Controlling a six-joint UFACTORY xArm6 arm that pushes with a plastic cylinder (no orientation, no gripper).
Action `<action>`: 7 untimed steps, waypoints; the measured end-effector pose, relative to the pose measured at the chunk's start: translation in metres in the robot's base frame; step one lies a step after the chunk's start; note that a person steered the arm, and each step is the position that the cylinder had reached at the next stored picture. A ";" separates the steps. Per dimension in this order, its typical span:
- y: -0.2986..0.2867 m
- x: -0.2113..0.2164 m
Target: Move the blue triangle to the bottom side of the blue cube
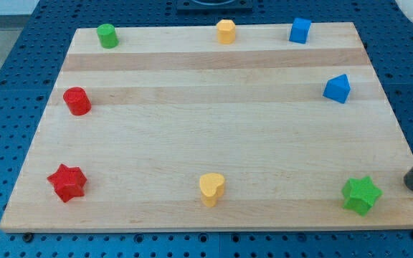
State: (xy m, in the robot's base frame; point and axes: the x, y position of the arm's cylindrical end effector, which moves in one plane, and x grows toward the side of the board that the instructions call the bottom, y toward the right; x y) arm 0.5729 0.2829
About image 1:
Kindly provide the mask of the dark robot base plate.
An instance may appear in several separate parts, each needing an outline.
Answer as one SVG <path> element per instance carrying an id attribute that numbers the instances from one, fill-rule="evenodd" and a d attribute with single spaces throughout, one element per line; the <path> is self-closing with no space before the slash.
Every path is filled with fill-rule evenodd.
<path id="1" fill-rule="evenodd" d="M 176 9 L 181 11 L 249 11 L 253 0 L 176 0 Z"/>

